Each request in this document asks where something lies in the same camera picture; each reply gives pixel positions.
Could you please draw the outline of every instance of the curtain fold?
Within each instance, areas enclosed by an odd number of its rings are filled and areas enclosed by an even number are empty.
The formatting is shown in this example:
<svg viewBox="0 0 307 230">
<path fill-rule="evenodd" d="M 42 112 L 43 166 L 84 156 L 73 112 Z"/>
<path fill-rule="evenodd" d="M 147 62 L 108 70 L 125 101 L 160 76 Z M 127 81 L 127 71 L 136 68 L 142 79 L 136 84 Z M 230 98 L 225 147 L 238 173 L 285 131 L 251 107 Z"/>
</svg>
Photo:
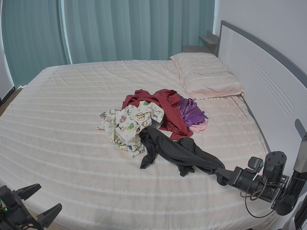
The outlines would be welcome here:
<svg viewBox="0 0 307 230">
<path fill-rule="evenodd" d="M 213 30 L 214 6 L 215 0 L 3 0 L 3 44 L 13 81 L 27 84 L 70 58 L 168 59 L 183 45 L 202 45 L 198 36 Z"/>
<path fill-rule="evenodd" d="M 16 87 L 46 67 L 67 64 L 58 0 L 3 0 L 4 51 Z"/>
</svg>

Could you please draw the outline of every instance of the purple satin fabric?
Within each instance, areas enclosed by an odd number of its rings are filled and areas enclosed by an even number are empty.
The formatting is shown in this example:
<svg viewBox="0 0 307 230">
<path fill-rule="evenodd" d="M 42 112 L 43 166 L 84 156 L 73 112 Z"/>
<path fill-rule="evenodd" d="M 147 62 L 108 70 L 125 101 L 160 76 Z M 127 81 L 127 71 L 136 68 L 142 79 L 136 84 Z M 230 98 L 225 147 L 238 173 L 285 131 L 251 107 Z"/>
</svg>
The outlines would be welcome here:
<svg viewBox="0 0 307 230">
<path fill-rule="evenodd" d="M 178 107 L 183 117 L 183 120 L 188 127 L 191 125 L 200 125 L 205 121 L 205 118 L 207 118 L 205 116 L 205 112 L 201 111 L 197 107 L 197 103 L 191 98 L 185 99 L 180 96 L 180 102 L 178 103 Z"/>
</svg>

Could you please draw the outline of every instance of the bed sheet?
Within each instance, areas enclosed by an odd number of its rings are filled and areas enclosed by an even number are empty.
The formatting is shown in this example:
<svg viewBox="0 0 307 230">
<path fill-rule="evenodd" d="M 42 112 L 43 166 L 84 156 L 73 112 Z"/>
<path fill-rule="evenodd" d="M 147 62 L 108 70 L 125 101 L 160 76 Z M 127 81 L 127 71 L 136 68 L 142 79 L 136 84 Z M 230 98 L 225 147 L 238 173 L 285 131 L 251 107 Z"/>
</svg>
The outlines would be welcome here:
<svg viewBox="0 0 307 230">
<path fill-rule="evenodd" d="M 179 175 L 158 156 L 141 170 L 97 130 L 99 114 L 121 108 L 126 95 L 174 89 L 187 97 L 173 61 L 117 61 L 49 67 L 31 81 L 0 117 L 0 183 L 42 188 L 25 204 L 42 212 L 57 203 L 55 222 L 68 229 L 247 229 L 275 215 L 252 218 L 239 191 L 195 168 Z M 208 127 L 192 138 L 227 169 L 265 158 L 263 138 L 238 96 L 197 100 Z M 248 202 L 255 215 L 270 204 Z"/>
</svg>

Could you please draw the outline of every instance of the clothing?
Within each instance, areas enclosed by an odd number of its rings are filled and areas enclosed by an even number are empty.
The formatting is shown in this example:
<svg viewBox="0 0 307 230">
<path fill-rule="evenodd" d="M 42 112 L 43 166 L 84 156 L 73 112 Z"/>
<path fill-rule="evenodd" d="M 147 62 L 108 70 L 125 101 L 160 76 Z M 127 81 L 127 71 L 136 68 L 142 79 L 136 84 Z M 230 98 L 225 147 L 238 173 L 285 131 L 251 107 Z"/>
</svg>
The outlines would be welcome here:
<svg viewBox="0 0 307 230">
<path fill-rule="evenodd" d="M 180 113 L 186 125 L 189 127 L 191 125 L 200 125 L 206 120 L 205 112 L 201 111 L 197 107 L 197 103 L 189 98 L 185 99 L 180 96 L 180 102 L 178 103 Z"/>
<path fill-rule="evenodd" d="M 138 107 L 140 101 L 153 102 L 164 110 L 164 122 L 159 129 L 173 132 L 170 137 L 172 140 L 193 135 L 182 118 L 178 107 L 180 95 L 175 90 L 163 89 L 153 95 L 145 90 L 136 90 L 134 95 L 126 96 L 122 109 L 129 104 Z"/>
<path fill-rule="evenodd" d="M 220 185 L 227 185 L 228 179 L 215 173 L 217 168 L 225 169 L 224 164 L 217 157 L 201 150 L 192 138 L 181 138 L 175 142 L 152 127 L 144 128 L 139 135 L 147 150 L 147 155 L 141 162 L 141 169 L 153 163 L 158 153 L 166 160 L 177 164 L 181 176 L 185 176 L 188 171 L 194 172 L 195 165 L 203 172 L 216 174 Z"/>
<path fill-rule="evenodd" d="M 135 157 L 144 151 L 138 133 L 151 125 L 151 119 L 160 123 L 163 116 L 163 109 L 155 103 L 141 101 L 138 107 L 128 105 L 123 110 L 114 108 L 100 114 L 101 125 L 97 128 L 105 130 L 115 145 Z"/>
<path fill-rule="evenodd" d="M 193 133 L 199 133 L 201 130 L 204 130 L 205 128 L 207 128 L 208 125 L 208 120 L 206 119 L 203 123 L 201 123 L 200 125 L 191 125 L 189 127 L 189 129 L 193 132 Z"/>
</svg>

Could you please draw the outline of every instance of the cartoon print pajamas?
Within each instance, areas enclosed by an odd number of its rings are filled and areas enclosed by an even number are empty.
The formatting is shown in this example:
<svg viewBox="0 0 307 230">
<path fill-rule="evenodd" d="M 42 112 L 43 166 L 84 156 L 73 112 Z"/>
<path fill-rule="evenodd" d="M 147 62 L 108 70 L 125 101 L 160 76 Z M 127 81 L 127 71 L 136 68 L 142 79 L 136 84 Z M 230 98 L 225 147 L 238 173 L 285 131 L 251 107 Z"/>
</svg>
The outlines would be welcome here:
<svg viewBox="0 0 307 230">
<path fill-rule="evenodd" d="M 105 130 L 110 140 L 132 157 L 144 152 L 140 133 L 145 127 L 151 125 L 151 120 L 161 122 L 164 111 L 155 103 L 141 101 L 139 107 L 128 105 L 123 110 L 113 108 L 99 116 L 98 129 Z"/>
</svg>

